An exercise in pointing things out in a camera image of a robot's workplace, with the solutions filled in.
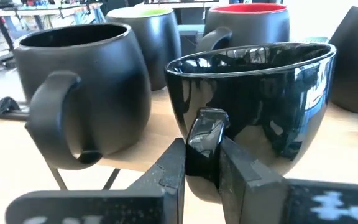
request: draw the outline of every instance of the matte black mug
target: matte black mug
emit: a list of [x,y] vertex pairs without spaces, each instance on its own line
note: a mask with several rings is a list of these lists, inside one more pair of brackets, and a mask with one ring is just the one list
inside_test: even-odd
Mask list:
[[338,49],[331,101],[358,113],[358,7],[351,7],[329,43]]
[[125,7],[107,13],[108,22],[122,22],[132,27],[149,71],[152,91],[167,84],[164,66],[181,57],[177,19],[173,9]]
[[290,17],[280,4],[231,4],[208,11],[196,52],[224,47],[288,42]]
[[[193,193],[219,201],[213,185],[219,152],[211,147],[221,128],[265,165],[288,172],[320,126],[335,56],[329,44],[281,43],[212,50],[170,62],[165,75],[173,112],[183,136],[192,130],[186,178]],[[206,135],[211,144],[198,142]]]
[[19,41],[14,56],[30,101],[26,128],[50,165],[84,169],[140,138],[151,90],[129,25],[37,32]]

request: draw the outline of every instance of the glossy black mug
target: glossy black mug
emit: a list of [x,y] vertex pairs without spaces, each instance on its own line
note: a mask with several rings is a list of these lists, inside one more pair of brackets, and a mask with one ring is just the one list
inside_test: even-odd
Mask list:
[[[183,136],[192,130],[187,142],[196,146],[186,152],[193,193],[219,201],[212,183],[218,152],[199,146],[198,139],[221,128],[265,165],[288,172],[320,126],[335,56],[329,44],[281,43],[212,50],[170,62],[165,75],[173,112]],[[216,110],[227,113],[229,124]],[[200,126],[199,120],[210,125]]]
[[14,57],[30,101],[26,128],[50,165],[84,169],[140,138],[151,90],[129,25],[37,32],[19,41]]
[[288,42],[290,17],[280,4],[230,4],[208,11],[196,52],[252,44]]
[[178,24],[173,9],[125,7],[107,13],[108,22],[121,22],[132,27],[146,62],[152,91],[167,84],[164,66],[181,57]]
[[338,49],[331,101],[358,113],[358,7],[351,7],[329,43]]

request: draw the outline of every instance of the mug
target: mug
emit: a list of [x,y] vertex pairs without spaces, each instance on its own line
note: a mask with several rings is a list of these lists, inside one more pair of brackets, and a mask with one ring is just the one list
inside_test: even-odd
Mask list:
[[331,101],[358,113],[358,7],[351,7],[329,43],[338,48]]
[[122,22],[132,27],[149,71],[152,91],[167,84],[164,66],[181,57],[177,19],[173,9],[124,7],[109,11],[108,22]]
[[[173,112],[183,136],[206,114],[200,134],[219,132],[279,174],[288,172],[311,144],[328,104],[336,48],[330,44],[279,43],[233,47],[188,55],[165,67]],[[198,115],[201,109],[223,113]],[[186,174],[193,193],[218,202],[211,180],[217,152],[210,145],[187,149]]]
[[196,52],[252,44],[288,42],[290,17],[280,4],[231,4],[208,11]]
[[140,138],[151,90],[129,25],[44,30],[19,39],[14,57],[30,101],[26,128],[51,166],[84,169]]

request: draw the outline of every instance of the wooden table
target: wooden table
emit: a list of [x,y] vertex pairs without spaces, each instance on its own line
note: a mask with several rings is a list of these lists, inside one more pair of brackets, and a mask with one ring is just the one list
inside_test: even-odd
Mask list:
[[[94,168],[94,172],[102,176],[100,184],[106,181],[109,172],[112,171],[110,167],[146,171],[174,138],[179,136],[180,132],[167,91],[153,93],[152,113],[143,138],[134,147],[102,160],[100,164],[103,166]],[[24,129],[24,123],[0,120],[0,167],[9,169],[0,170],[0,176],[3,178],[0,184],[7,182],[12,191],[16,189],[14,195],[9,195],[12,197],[10,200],[30,190],[56,189],[56,186],[51,187],[51,184],[40,185],[46,181],[44,179],[51,180],[52,175],[48,173],[42,156]],[[104,175],[100,170],[103,167],[109,169]],[[74,171],[70,172],[71,176],[76,175]],[[125,176],[120,174],[121,179],[118,178],[114,185],[125,188],[136,180],[141,172],[136,172],[134,175],[126,173]],[[20,177],[21,183],[16,183],[17,179],[14,179],[13,175],[15,178]],[[90,177],[91,175],[95,173],[83,175],[85,177],[82,177],[81,181],[76,180],[78,185],[82,184],[78,188],[87,189],[89,184],[96,182],[97,177]],[[287,177],[358,184],[358,114],[330,105],[312,145]],[[25,187],[32,185],[35,180],[39,182],[37,186]],[[1,187],[0,195],[1,192],[8,194],[9,191]],[[184,221],[185,224],[199,222],[222,224],[224,218],[220,205],[202,202],[186,188]]]

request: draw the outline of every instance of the mug rim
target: mug rim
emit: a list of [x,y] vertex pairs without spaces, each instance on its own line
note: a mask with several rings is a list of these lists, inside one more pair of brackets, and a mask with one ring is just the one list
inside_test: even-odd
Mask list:
[[[176,71],[173,71],[172,69],[170,69],[170,67],[172,66],[173,63],[177,63],[179,61],[183,61],[186,58],[197,57],[200,55],[206,55],[206,54],[217,55],[218,52],[223,52],[223,51],[227,51],[227,50],[267,47],[267,46],[274,46],[274,45],[301,45],[301,44],[303,44],[303,45],[320,45],[320,46],[329,47],[329,52],[325,53],[322,56],[312,58],[309,60],[305,60],[302,62],[298,62],[298,63],[293,63],[291,65],[284,65],[284,66],[279,66],[279,67],[275,67],[275,68],[266,68],[266,69],[260,69],[260,70],[252,70],[252,71],[227,72],[227,73],[188,73],[188,72],[176,72]],[[265,74],[269,74],[269,73],[281,72],[284,70],[291,70],[291,69],[296,69],[296,68],[301,68],[301,67],[307,67],[311,64],[318,63],[321,60],[332,57],[335,54],[336,54],[336,47],[332,44],[327,44],[327,43],[280,42],[280,43],[274,43],[274,44],[244,45],[244,46],[240,46],[240,47],[228,47],[228,48],[224,48],[224,49],[216,49],[216,50],[210,50],[210,51],[198,52],[198,53],[191,54],[191,55],[186,55],[186,56],[180,57],[180,58],[175,59],[175,60],[171,61],[170,63],[168,63],[165,66],[165,71],[168,73],[171,73],[172,75],[177,75],[177,76],[181,76],[181,77],[191,77],[191,78],[226,78],[226,77],[241,77],[241,76],[246,76],[246,75],[265,75]]]
[[[254,6],[278,6],[280,9],[274,9],[274,10],[266,10],[266,11],[244,11],[244,12],[237,12],[237,11],[222,11],[220,9],[224,8],[232,8],[232,7],[238,7],[238,6],[247,6],[247,7],[254,7]],[[266,14],[273,14],[273,13],[280,13],[287,11],[287,7],[283,4],[276,4],[276,3],[250,3],[250,4],[244,4],[244,3],[235,3],[230,4],[226,6],[216,6],[209,9],[210,12],[217,12],[222,14],[238,14],[238,15],[266,15]]]
[[[154,10],[161,10],[163,12],[159,13],[159,14],[151,14],[151,15],[144,15],[144,16],[140,16],[140,15],[132,16],[133,14],[126,14],[125,16],[120,16],[119,14],[115,14],[116,12],[118,12],[118,13],[120,13],[121,11],[126,12],[126,11],[130,11],[131,9],[135,9],[139,12],[148,12],[148,11],[154,11]],[[118,18],[118,19],[145,19],[145,18],[169,15],[172,12],[173,12],[173,9],[166,8],[166,7],[161,7],[161,8],[156,8],[156,9],[144,9],[143,7],[132,6],[132,7],[123,7],[123,8],[119,8],[119,9],[110,10],[106,14],[106,17],[112,17],[112,18]]]
[[[110,37],[110,38],[99,40],[99,41],[96,41],[96,42],[90,42],[90,43],[78,44],[78,45],[61,46],[61,47],[41,47],[41,46],[27,46],[27,45],[22,44],[23,40],[28,39],[30,37],[34,37],[34,36],[39,35],[39,34],[45,34],[45,33],[48,33],[48,32],[55,32],[55,31],[58,31],[58,30],[71,29],[73,27],[84,27],[84,26],[119,26],[119,27],[125,28],[126,31],[123,32],[122,34],[119,34],[119,35],[115,36],[115,37]],[[20,48],[20,49],[40,49],[40,50],[41,49],[61,49],[61,50],[65,50],[65,49],[71,49],[72,47],[79,47],[79,46],[81,46],[81,47],[92,47],[92,46],[97,46],[97,45],[109,43],[112,40],[121,39],[121,38],[127,36],[131,30],[132,30],[132,27],[130,25],[120,23],[120,22],[108,22],[108,23],[102,23],[102,24],[77,24],[77,25],[72,25],[72,26],[57,27],[57,28],[53,28],[53,29],[41,30],[41,31],[38,31],[38,32],[33,32],[31,34],[23,35],[22,37],[20,37],[17,40],[15,40],[14,49]]]

